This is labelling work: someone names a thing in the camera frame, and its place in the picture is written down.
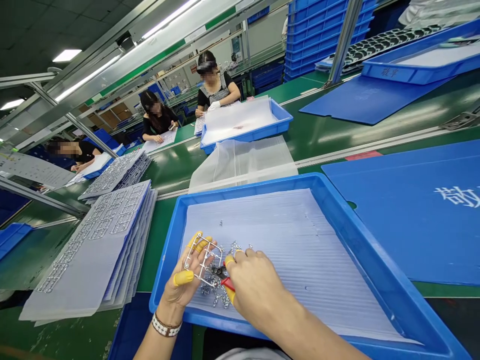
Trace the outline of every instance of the fluorescent light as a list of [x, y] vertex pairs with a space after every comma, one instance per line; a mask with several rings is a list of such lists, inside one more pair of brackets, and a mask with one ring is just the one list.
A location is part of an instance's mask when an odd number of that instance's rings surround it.
[[23, 103], [25, 100], [23, 99], [18, 99], [14, 101], [7, 102], [5, 105], [3, 105], [0, 110], [8, 110], [8, 109], [13, 109], [16, 108], [18, 105]]
[[68, 88], [67, 90], [65, 90], [64, 92], [62, 92], [59, 96], [57, 96], [57, 98], [55, 99], [55, 101], [57, 103], [59, 103], [62, 99], [66, 98], [68, 95], [70, 95], [71, 93], [73, 93], [75, 90], [77, 90], [79, 87], [81, 87], [83, 84], [85, 84], [87, 81], [91, 80], [92, 78], [94, 78], [95, 76], [97, 76], [98, 74], [100, 74], [103, 70], [105, 70], [106, 68], [108, 68], [110, 65], [112, 65], [114, 62], [116, 62], [118, 59], [120, 58], [120, 55], [117, 55], [115, 56], [112, 60], [110, 60], [109, 62], [107, 62], [105, 65], [99, 67], [97, 70], [95, 70], [94, 72], [92, 72], [90, 75], [88, 75], [86, 78], [80, 80], [79, 82], [77, 82], [75, 85], [73, 85], [72, 87]]
[[74, 49], [74, 50], [63, 50], [60, 55], [53, 59], [54, 63], [65, 63], [72, 60], [78, 54], [80, 54], [82, 50]]
[[153, 34], [155, 34], [158, 30], [164, 28], [167, 26], [169, 23], [172, 22], [175, 18], [177, 18], [179, 15], [183, 14], [187, 10], [189, 10], [193, 5], [196, 3], [199, 3], [201, 0], [189, 0], [182, 6], [180, 6], [177, 10], [172, 12], [169, 16], [166, 17], [165, 20], [163, 20], [161, 23], [159, 23], [157, 26], [155, 26], [153, 29], [151, 29], [149, 32], [147, 32], [145, 35], [142, 36], [142, 39], [147, 39]]

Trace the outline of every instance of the worker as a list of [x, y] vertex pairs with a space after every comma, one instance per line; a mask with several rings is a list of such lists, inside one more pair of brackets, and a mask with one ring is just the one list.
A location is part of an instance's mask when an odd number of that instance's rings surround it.
[[412, 23], [412, 20], [417, 14], [422, 11], [433, 0], [410, 0], [408, 7], [401, 13], [396, 23], [396, 28], [404, 29]]
[[146, 111], [143, 115], [143, 133], [145, 141], [163, 143], [161, 134], [178, 127], [179, 118], [168, 106], [162, 104], [150, 90], [140, 93], [140, 103]]
[[[185, 307], [197, 292], [201, 280], [198, 274], [205, 259], [203, 251], [207, 241], [201, 241], [194, 249], [188, 270], [184, 263], [189, 255], [190, 240], [180, 260], [167, 281], [153, 319], [138, 348], [134, 360], [168, 360], [176, 341], [176, 329], [182, 324]], [[214, 257], [205, 264], [210, 266]], [[237, 251], [235, 257], [228, 255], [225, 265], [235, 292], [225, 287], [235, 309], [256, 329], [273, 340], [293, 360], [322, 359], [368, 359], [362, 352], [330, 330], [315, 315], [309, 312], [285, 289], [274, 265], [262, 251], [249, 248]], [[238, 354], [221, 356], [229, 359], [288, 359], [277, 352], [269, 356], [240, 357]]]
[[103, 152], [100, 147], [89, 141], [68, 141], [59, 136], [52, 137], [48, 141], [46, 150], [52, 155], [63, 155], [73, 158], [76, 165], [73, 165], [70, 170], [77, 173], [92, 165], [95, 161], [95, 156]]
[[226, 71], [219, 72], [217, 60], [211, 51], [200, 54], [196, 72], [204, 81], [198, 89], [198, 106], [195, 110], [197, 118], [203, 116], [205, 106], [208, 106], [208, 110], [215, 110], [240, 99], [239, 87]]

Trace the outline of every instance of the stack of blue crates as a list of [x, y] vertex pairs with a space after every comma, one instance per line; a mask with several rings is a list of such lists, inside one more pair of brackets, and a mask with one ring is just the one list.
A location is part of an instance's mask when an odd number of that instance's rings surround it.
[[275, 60], [251, 72], [251, 81], [255, 88], [255, 95], [273, 89], [282, 83], [284, 61]]
[[[288, 4], [285, 77], [290, 81], [315, 69], [315, 63], [337, 48], [348, 0], [293, 0]], [[351, 44], [370, 30], [376, 0], [363, 0]]]

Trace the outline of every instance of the wrist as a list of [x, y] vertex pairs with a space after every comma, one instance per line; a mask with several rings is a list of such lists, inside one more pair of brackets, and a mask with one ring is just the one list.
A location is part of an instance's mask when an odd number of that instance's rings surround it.
[[160, 299], [160, 303], [155, 311], [157, 318], [163, 324], [174, 327], [178, 326], [182, 322], [184, 312], [184, 306], [176, 302], [169, 302], [163, 297]]

